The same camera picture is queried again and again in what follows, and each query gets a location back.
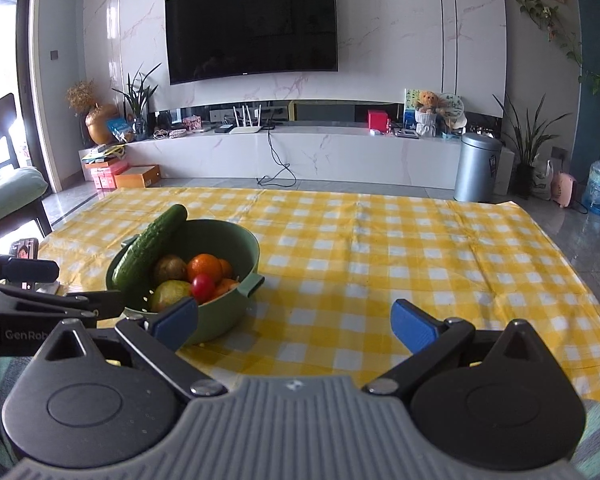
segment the cardboard box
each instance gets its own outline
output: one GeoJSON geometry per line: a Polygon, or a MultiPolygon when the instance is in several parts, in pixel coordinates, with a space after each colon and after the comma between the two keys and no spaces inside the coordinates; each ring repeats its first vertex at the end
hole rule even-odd
{"type": "Polygon", "coordinates": [[[92,168],[91,176],[96,189],[116,189],[115,176],[126,171],[128,167],[128,162],[118,160],[106,168],[92,168]]]}
{"type": "Polygon", "coordinates": [[[116,175],[118,187],[149,187],[160,180],[160,166],[135,166],[116,175]]]}

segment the chair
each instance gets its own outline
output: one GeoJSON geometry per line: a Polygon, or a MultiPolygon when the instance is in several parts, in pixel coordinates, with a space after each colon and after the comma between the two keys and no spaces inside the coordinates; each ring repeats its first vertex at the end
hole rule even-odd
{"type": "Polygon", "coordinates": [[[0,238],[35,220],[44,236],[51,233],[51,225],[42,205],[47,183],[36,168],[21,168],[18,164],[9,128],[17,118],[13,94],[0,99],[0,140],[5,137],[9,158],[0,162],[0,169],[13,166],[14,171],[0,174],[0,238]]]}

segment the yellow checkered tablecloth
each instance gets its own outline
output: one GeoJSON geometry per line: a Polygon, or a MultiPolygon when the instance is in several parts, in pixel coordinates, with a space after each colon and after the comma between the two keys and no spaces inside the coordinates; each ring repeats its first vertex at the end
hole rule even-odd
{"type": "Polygon", "coordinates": [[[168,206],[237,222],[260,242],[256,307],[228,334],[180,355],[228,385],[240,374],[349,374],[362,385],[408,352],[397,298],[478,328],[528,319],[577,391],[600,401],[600,305],[519,206],[285,190],[114,192],[41,244],[71,288],[104,288],[120,242],[168,206]]]}

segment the orange shoebox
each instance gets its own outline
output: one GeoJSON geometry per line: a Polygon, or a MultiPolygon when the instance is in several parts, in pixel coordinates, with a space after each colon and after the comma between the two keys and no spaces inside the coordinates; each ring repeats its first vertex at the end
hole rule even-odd
{"type": "Polygon", "coordinates": [[[110,168],[111,166],[119,163],[120,160],[120,158],[110,158],[104,162],[89,162],[88,164],[85,164],[84,167],[87,170],[100,170],[102,168],[110,168]]]}
{"type": "Polygon", "coordinates": [[[133,166],[115,179],[118,187],[149,187],[160,180],[160,166],[133,166]]]}

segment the dried flower arrangement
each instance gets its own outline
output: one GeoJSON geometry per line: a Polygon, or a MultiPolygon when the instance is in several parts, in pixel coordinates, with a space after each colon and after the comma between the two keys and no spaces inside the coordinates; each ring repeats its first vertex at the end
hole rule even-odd
{"type": "Polygon", "coordinates": [[[91,81],[80,81],[66,91],[69,106],[76,115],[85,114],[96,105],[95,84],[91,81]]]}

